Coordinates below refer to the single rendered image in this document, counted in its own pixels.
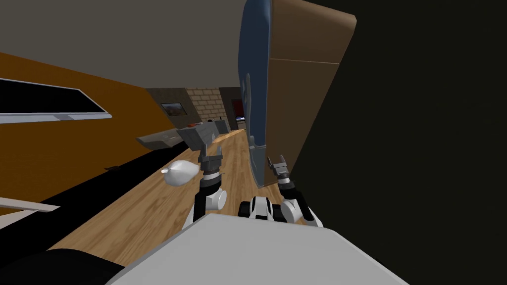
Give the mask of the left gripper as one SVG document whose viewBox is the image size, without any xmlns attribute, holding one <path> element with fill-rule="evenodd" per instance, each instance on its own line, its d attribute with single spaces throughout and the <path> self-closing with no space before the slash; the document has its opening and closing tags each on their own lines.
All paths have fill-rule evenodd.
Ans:
<svg viewBox="0 0 507 285">
<path fill-rule="evenodd" d="M 216 149 L 216 155 L 207 156 L 207 144 L 202 146 L 202 155 L 198 157 L 198 162 L 201 165 L 201 170 L 204 175 L 211 175 L 219 171 L 219 167 L 222 163 L 222 148 L 218 146 Z"/>
</svg>

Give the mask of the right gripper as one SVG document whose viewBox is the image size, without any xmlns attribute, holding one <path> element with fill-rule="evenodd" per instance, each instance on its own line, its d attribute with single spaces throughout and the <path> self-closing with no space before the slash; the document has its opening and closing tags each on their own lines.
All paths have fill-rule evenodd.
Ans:
<svg viewBox="0 0 507 285">
<path fill-rule="evenodd" d="M 271 167 L 271 170 L 274 172 L 274 175 L 278 179 L 279 183 L 289 183 L 290 173 L 283 155 L 280 155 L 280 160 L 281 163 L 273 164 L 270 157 L 267 157 L 268 166 Z"/>
</svg>

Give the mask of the grey table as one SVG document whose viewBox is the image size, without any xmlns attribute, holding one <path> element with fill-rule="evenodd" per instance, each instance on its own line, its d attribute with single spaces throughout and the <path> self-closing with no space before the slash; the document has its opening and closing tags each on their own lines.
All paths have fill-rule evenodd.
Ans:
<svg viewBox="0 0 507 285">
<path fill-rule="evenodd" d="M 220 134 L 227 134 L 229 131 L 224 120 L 203 122 L 176 130 L 191 151 L 199 151 L 203 145 L 210 146 Z"/>
</svg>

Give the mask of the white rounded bag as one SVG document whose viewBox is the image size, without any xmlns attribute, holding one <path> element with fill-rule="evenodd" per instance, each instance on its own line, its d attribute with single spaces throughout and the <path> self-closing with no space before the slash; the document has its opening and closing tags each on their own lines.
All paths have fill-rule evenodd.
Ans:
<svg viewBox="0 0 507 285">
<path fill-rule="evenodd" d="M 164 181 L 173 187 L 179 187 L 192 180 L 200 171 L 200 166 L 186 160 L 177 160 L 163 168 Z"/>
</svg>

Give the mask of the grey low cabinet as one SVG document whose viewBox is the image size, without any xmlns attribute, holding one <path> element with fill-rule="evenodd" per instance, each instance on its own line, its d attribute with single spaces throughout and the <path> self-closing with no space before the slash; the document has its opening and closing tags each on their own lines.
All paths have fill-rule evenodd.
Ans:
<svg viewBox="0 0 507 285">
<path fill-rule="evenodd" d="M 162 131 L 161 133 L 138 137 L 136 141 L 149 150 L 159 150 L 172 148 L 178 143 L 183 142 L 183 139 L 178 135 L 177 129 L 174 128 Z"/>
</svg>

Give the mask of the framed landscape picture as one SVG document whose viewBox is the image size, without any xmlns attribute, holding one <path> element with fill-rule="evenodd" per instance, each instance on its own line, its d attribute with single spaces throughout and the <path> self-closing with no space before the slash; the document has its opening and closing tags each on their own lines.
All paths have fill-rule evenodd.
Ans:
<svg viewBox="0 0 507 285">
<path fill-rule="evenodd" d="M 176 103 L 161 103 L 160 104 L 165 113 L 172 116 L 187 116 L 187 111 L 180 102 Z"/>
</svg>

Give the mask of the brown cupboard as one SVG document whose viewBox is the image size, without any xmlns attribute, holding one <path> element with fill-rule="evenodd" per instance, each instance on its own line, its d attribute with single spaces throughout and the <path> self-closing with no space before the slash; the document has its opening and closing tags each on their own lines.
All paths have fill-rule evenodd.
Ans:
<svg viewBox="0 0 507 285">
<path fill-rule="evenodd" d="M 357 24 L 356 17 L 304 0 L 273 0 L 263 186 L 267 161 L 293 168 Z"/>
</svg>

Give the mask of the blue cupboard door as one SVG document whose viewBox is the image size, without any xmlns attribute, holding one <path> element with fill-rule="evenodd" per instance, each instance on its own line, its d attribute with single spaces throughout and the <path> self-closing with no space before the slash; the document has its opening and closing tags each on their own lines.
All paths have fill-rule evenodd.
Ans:
<svg viewBox="0 0 507 285">
<path fill-rule="evenodd" d="M 272 0 L 247 0 L 242 14 L 238 76 L 245 115 L 250 165 L 258 188 L 264 180 L 268 66 Z"/>
</svg>

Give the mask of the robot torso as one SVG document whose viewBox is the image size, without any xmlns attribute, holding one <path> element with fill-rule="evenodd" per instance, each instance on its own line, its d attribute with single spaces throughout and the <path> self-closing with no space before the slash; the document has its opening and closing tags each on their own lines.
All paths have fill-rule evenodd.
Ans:
<svg viewBox="0 0 507 285">
<path fill-rule="evenodd" d="M 331 229 L 208 213 L 106 285 L 408 285 Z"/>
</svg>

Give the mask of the white shelf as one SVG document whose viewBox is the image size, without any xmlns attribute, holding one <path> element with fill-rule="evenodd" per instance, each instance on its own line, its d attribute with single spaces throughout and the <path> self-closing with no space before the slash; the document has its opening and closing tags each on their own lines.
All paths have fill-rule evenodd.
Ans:
<svg viewBox="0 0 507 285">
<path fill-rule="evenodd" d="M 0 208 L 19 210 L 18 212 L 0 215 L 1 230 L 35 212 L 51 212 L 59 208 L 59 206 L 0 197 Z"/>
</svg>

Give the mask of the black wall television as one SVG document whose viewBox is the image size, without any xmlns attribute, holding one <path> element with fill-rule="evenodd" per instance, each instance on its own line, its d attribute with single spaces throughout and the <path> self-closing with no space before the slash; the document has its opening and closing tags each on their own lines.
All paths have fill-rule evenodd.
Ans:
<svg viewBox="0 0 507 285">
<path fill-rule="evenodd" d="M 80 89 L 0 78 L 0 124 L 111 117 Z"/>
</svg>

